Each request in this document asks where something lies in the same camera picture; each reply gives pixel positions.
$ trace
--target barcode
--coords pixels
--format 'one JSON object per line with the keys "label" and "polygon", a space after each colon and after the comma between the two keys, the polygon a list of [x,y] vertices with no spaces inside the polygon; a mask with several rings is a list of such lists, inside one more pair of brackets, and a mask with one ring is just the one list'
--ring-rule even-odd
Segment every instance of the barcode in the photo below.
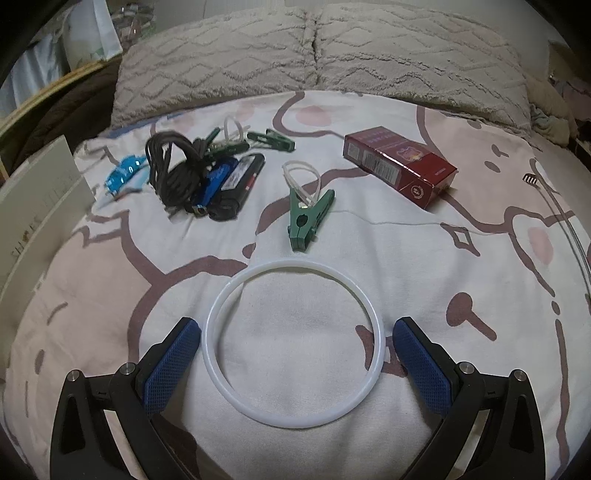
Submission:
{"label": "barcode", "polygon": [[369,151],[363,152],[363,160],[361,164],[370,169],[374,174],[382,180],[394,184],[398,176],[398,168],[382,160],[378,156]]}
{"label": "barcode", "polygon": [[353,157],[355,160],[359,161],[359,147],[352,143],[349,143],[349,148],[347,149],[347,155]]}

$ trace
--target brown blanket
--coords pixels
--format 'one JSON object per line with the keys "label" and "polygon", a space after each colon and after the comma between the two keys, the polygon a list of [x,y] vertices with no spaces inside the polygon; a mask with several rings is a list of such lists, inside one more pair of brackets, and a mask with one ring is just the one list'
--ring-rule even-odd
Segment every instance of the brown blanket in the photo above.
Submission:
{"label": "brown blanket", "polygon": [[73,151],[83,140],[94,138],[106,129],[111,122],[120,63],[114,61],[62,96],[31,131],[11,171],[61,135],[65,135]]}

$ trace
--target pillow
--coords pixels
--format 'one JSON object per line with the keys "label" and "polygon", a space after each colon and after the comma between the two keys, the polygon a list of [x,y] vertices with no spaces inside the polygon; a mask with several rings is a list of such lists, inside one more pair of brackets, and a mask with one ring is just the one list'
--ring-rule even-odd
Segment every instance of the pillow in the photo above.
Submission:
{"label": "pillow", "polygon": [[399,3],[336,4],[323,8],[317,29],[323,89],[451,106],[530,130],[518,55],[484,25]]}
{"label": "pillow", "polygon": [[123,57],[112,127],[231,98],[317,83],[314,21],[300,8],[253,9],[181,25]]}

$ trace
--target black clamp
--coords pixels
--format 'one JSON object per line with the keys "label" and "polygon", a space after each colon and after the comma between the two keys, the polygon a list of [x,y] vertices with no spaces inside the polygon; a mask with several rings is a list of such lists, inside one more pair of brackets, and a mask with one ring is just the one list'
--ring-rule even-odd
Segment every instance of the black clamp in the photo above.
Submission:
{"label": "black clamp", "polygon": [[51,434],[50,475],[55,480],[131,480],[104,410],[114,410],[141,468],[150,480],[192,480],[154,430],[150,418],[164,410],[199,347],[201,330],[183,317],[136,365],[113,375],[66,376]]}
{"label": "black clamp", "polygon": [[461,480],[542,480],[544,438],[530,381],[522,370],[509,377],[481,374],[456,364],[410,317],[392,334],[398,359],[429,409],[443,419],[404,480],[444,480],[454,466],[480,410],[489,410],[480,441]]}

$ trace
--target cartoon print bedding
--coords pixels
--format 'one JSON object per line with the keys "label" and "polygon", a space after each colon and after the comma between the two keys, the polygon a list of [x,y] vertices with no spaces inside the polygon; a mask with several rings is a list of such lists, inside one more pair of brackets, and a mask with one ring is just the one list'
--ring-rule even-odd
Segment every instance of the cartoon print bedding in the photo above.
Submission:
{"label": "cartoon print bedding", "polygon": [[[229,277],[290,255],[356,279],[390,332],[409,315],[455,361],[496,375],[526,371],[543,425],[547,478],[556,478],[591,426],[591,299],[586,259],[573,249],[563,218],[545,190],[521,180],[527,172],[545,178],[535,151],[500,129],[410,103],[290,92],[112,132],[86,142],[76,163],[97,188],[118,160],[143,152],[151,132],[203,137],[226,115],[296,141],[291,154],[264,152],[267,163],[236,220],[169,216],[149,186],[95,204],[28,306],[12,346],[2,421],[39,478],[49,475],[51,427],[68,371],[108,374],[137,361],[182,316],[203,326]],[[342,157],[345,134],[378,125],[426,144],[459,169],[428,211]],[[287,160],[312,163],[323,188],[336,192],[305,254],[293,253],[287,236]],[[586,248],[589,237],[553,195]],[[225,315],[222,370],[269,411],[324,410],[359,384],[371,360],[373,334],[360,305],[319,275],[258,277],[228,302]],[[423,407],[387,341],[375,388],[329,425],[282,430],[242,416],[215,389],[199,354],[155,424],[204,479],[397,478],[438,418]],[[142,478],[116,421],[112,428],[132,474]]]}

